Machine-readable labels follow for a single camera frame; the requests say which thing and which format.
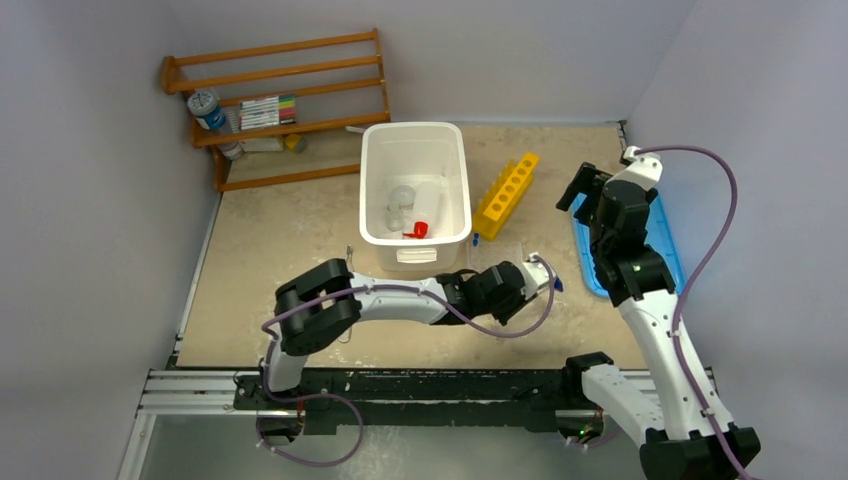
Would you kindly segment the clear watch glass dish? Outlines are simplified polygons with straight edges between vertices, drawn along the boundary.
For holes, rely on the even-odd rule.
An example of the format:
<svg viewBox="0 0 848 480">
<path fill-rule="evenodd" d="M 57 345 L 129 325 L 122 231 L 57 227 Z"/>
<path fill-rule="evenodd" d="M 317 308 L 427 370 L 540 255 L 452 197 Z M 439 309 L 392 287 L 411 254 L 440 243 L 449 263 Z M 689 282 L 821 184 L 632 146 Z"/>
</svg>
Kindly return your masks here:
<svg viewBox="0 0 848 480">
<path fill-rule="evenodd" d="M 389 205 L 399 204 L 403 209 L 411 208 L 416 198 L 416 190 L 407 184 L 398 185 L 389 193 Z"/>
</svg>

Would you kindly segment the small glass jar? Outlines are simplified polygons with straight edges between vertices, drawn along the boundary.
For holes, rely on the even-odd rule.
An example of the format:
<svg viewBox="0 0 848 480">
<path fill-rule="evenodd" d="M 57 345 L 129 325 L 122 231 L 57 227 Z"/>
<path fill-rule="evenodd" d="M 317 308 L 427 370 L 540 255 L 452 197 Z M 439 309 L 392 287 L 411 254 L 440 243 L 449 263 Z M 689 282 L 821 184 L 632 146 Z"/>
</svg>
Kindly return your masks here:
<svg viewBox="0 0 848 480">
<path fill-rule="evenodd" d="M 390 232 L 401 231 L 404 228 L 404 211 L 399 204 L 390 204 L 387 206 L 385 225 Z"/>
</svg>

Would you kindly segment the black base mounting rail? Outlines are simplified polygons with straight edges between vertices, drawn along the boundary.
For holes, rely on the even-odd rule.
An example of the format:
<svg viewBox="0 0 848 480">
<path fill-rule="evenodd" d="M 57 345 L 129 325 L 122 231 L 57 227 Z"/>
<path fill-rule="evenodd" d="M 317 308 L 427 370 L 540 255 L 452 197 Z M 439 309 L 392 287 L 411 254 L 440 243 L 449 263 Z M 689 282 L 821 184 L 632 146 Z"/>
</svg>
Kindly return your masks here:
<svg viewBox="0 0 848 480">
<path fill-rule="evenodd" d="M 255 370 L 152 373 L 142 411 L 155 415 L 250 415 L 263 435 L 288 445 L 340 426 L 519 427 L 565 436 L 599 433 L 578 380 L 608 357 L 573 357 L 559 369 L 420 370 L 307 368 L 292 393 L 272 400 Z"/>
</svg>

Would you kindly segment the yellow grey small object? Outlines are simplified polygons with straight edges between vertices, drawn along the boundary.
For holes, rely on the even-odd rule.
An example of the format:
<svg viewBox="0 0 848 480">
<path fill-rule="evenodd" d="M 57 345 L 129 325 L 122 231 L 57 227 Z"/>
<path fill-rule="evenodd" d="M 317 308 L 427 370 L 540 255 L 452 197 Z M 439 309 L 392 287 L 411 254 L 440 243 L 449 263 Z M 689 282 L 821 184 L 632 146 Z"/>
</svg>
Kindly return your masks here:
<svg viewBox="0 0 848 480">
<path fill-rule="evenodd" d="M 300 134 L 289 134 L 283 138 L 283 145 L 287 150 L 299 154 L 307 148 L 308 142 Z"/>
</svg>

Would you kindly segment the wooden shelf rack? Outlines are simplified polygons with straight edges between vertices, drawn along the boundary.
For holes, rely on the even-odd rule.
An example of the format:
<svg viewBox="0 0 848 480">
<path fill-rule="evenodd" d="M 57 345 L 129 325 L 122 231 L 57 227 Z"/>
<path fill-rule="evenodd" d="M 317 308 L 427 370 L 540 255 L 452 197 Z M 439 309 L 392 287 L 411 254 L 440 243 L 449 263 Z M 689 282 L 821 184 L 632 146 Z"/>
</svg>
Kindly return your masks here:
<svg viewBox="0 0 848 480">
<path fill-rule="evenodd" d="M 189 80 L 185 78 L 182 71 L 182 69 L 187 66 L 220 63 L 225 61 L 280 55 L 311 49 L 367 42 L 374 44 L 374 53 L 372 55 L 362 57 L 349 57 L 304 65 L 250 71 L 205 78 L 201 80 Z M 210 122 L 206 122 L 204 125 L 196 122 L 191 127 L 189 138 L 194 148 L 207 148 L 211 152 L 215 174 L 214 188 L 220 193 L 225 193 L 228 191 L 356 174 L 360 171 L 360 166 L 358 164 L 351 164 L 230 182 L 228 178 L 231 169 L 231 161 L 226 158 L 226 155 L 223 153 L 222 146 L 229 143 L 238 143 L 243 140 L 266 137 L 280 137 L 285 139 L 289 136 L 303 133 L 341 129 L 347 126 L 362 126 L 365 124 L 380 124 L 389 122 L 391 120 L 391 110 L 379 30 L 374 28 L 370 31 L 349 35 L 302 40 L 188 57 L 167 56 L 163 59 L 160 83 L 162 90 L 166 94 L 181 94 L 186 99 L 190 99 L 192 95 L 208 92 L 212 87 L 364 67 L 374 67 L 377 75 L 375 77 L 365 79 L 349 80 L 325 85 L 304 86 L 265 95 L 248 95 L 218 100 L 216 102 L 216 106 L 212 110 L 214 112 L 220 111 L 222 116 L 226 115 L 226 110 L 228 108 L 236 109 L 238 111 L 245 110 L 247 112 L 245 117 L 240 116 L 238 118 L 238 131 L 235 133 L 222 133 L 218 126 Z M 371 87 L 378 87 L 381 90 L 383 107 L 380 111 L 306 123 L 300 122 L 296 117 L 297 100 L 301 97 L 334 94 Z"/>
</svg>

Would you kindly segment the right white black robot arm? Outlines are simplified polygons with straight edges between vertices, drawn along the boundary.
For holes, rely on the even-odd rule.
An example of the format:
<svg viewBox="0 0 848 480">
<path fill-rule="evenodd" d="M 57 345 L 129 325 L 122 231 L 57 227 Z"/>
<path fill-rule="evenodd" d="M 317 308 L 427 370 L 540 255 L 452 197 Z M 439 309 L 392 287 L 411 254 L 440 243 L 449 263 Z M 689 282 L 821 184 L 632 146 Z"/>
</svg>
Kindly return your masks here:
<svg viewBox="0 0 848 480">
<path fill-rule="evenodd" d="M 682 323 L 680 298 L 662 255 L 647 242 L 650 206 L 661 176 L 656 160 L 616 175 L 580 166 L 557 204 L 589 229 L 595 276 L 633 333 L 657 401 L 633 386 L 602 352 L 571 357 L 564 399 L 607 413 L 638 448 L 648 479 L 741 479 L 760 452 L 751 427 L 723 405 Z"/>
</svg>

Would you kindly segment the red cap wash bottle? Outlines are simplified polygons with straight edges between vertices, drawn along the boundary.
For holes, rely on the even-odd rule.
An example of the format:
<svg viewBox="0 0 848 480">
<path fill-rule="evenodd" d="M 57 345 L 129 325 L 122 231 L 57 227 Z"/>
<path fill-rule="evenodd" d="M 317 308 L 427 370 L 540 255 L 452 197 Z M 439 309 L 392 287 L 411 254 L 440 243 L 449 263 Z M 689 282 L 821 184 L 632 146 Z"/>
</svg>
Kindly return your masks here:
<svg viewBox="0 0 848 480">
<path fill-rule="evenodd" d="M 405 238 L 425 239 L 434 229 L 441 211 L 442 188 L 434 182 L 423 182 L 416 190 L 410 213 L 411 227 Z"/>
</svg>

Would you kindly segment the metal crucible tongs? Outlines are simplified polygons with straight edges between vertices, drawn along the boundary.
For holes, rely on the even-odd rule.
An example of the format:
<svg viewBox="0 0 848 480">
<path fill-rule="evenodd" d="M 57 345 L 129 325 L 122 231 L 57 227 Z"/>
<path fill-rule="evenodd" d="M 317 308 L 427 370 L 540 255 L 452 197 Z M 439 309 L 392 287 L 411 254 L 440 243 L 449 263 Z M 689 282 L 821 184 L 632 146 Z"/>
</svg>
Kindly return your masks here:
<svg viewBox="0 0 848 480">
<path fill-rule="evenodd" d="M 353 271 L 354 271 L 353 256 L 354 256 L 354 248 L 353 248 L 353 246 L 352 246 L 351 244 L 348 244 L 348 245 L 346 246 L 346 252 L 345 252 L 345 263 L 346 263 L 346 267 L 347 267 L 347 269 L 348 269 L 350 272 L 353 272 Z M 339 337 L 338 342 L 339 342 L 340 344 L 348 344 L 348 343 L 351 341 L 352 333 L 353 333 L 353 327 L 349 327 L 349 328 L 348 328 L 348 329 L 347 329 L 347 330 L 346 330 L 346 331 L 345 331 L 345 332 L 344 332 L 344 333 L 343 333 L 343 334 Z"/>
</svg>

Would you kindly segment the white plastic bin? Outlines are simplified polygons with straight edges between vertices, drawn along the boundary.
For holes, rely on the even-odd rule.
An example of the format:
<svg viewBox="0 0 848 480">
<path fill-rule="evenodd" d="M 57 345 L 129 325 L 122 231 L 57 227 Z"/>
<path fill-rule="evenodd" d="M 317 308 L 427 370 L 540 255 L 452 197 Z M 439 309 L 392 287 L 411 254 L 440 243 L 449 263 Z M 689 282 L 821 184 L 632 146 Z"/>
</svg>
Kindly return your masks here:
<svg viewBox="0 0 848 480">
<path fill-rule="evenodd" d="M 463 135 L 448 122 L 394 122 L 362 134 L 359 231 L 386 271 L 453 265 L 471 233 Z"/>
</svg>

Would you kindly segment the clear well plate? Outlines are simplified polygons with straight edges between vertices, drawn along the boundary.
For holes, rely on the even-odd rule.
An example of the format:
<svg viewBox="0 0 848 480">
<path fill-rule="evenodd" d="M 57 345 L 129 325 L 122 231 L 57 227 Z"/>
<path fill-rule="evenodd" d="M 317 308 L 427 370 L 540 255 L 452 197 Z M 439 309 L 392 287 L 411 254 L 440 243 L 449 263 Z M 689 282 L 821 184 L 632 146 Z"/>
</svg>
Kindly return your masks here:
<svg viewBox="0 0 848 480">
<path fill-rule="evenodd" d="M 468 267 L 475 271 L 483 271 L 503 261 L 519 264 L 524 260 L 520 242 L 488 242 L 480 241 L 468 249 Z"/>
</svg>

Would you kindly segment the yellow test tube rack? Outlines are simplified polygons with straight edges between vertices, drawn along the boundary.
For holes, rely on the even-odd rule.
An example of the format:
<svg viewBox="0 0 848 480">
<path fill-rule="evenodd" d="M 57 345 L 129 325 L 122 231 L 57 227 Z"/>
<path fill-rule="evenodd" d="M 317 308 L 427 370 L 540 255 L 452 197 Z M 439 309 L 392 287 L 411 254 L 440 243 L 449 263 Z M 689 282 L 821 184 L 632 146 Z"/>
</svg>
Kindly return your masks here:
<svg viewBox="0 0 848 480">
<path fill-rule="evenodd" d="M 495 240 L 533 183 L 539 161 L 538 155 L 527 152 L 520 160 L 510 159 L 504 166 L 472 215 L 473 230 L 481 238 Z"/>
</svg>

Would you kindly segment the coloured marker pen set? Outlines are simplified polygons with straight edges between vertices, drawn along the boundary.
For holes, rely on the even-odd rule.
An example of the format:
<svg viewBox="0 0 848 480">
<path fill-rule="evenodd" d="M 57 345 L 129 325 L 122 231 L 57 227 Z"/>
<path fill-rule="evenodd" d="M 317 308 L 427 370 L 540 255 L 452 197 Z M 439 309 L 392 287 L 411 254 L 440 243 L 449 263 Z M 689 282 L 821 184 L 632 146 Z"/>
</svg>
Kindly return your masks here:
<svg viewBox="0 0 848 480">
<path fill-rule="evenodd" d="M 296 122 L 296 96 L 275 95 L 242 101 L 238 110 L 239 129 L 253 130 Z"/>
</svg>

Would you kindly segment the small clear capped bottle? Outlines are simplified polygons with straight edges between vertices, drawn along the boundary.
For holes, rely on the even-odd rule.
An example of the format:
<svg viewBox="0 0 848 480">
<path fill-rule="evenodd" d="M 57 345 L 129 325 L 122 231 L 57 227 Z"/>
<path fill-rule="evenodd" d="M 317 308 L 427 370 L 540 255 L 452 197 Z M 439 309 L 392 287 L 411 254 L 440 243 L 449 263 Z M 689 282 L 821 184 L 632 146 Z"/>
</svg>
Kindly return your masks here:
<svg viewBox="0 0 848 480">
<path fill-rule="evenodd" d="M 228 142 L 219 144 L 218 149 L 227 159 L 231 161 L 238 160 L 245 153 L 239 142 Z"/>
</svg>

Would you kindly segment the blue plastic lid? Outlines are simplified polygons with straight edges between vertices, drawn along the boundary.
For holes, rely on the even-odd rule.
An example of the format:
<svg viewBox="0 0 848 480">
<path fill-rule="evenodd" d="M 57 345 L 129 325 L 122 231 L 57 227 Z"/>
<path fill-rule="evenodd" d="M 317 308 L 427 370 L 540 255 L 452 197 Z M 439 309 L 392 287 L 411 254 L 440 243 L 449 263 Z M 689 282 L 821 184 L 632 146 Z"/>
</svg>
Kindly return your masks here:
<svg viewBox="0 0 848 480">
<path fill-rule="evenodd" d="M 585 194 L 578 193 L 569 208 L 581 275 L 584 285 L 590 293 L 597 297 L 608 299 L 608 292 L 600 285 L 595 275 L 594 260 L 590 254 L 589 228 L 579 223 L 574 217 L 577 209 L 583 204 L 585 199 Z M 663 257 L 663 260 L 669 268 L 671 277 L 675 283 L 676 292 L 681 294 L 685 287 L 686 276 L 672 236 L 661 197 L 657 197 L 650 206 L 650 214 L 647 222 L 646 243 Z"/>
</svg>

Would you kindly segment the blue label round container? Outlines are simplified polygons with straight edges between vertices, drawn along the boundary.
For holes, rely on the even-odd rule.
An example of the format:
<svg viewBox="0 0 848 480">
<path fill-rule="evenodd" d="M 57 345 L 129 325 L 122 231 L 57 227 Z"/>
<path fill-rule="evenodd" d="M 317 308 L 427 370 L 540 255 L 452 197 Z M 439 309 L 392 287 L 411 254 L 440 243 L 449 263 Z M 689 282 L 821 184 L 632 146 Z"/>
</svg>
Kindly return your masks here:
<svg viewBox="0 0 848 480">
<path fill-rule="evenodd" d="M 218 98 L 209 91 L 195 91 L 186 99 L 186 106 L 204 130 L 220 129 L 227 122 Z"/>
</svg>

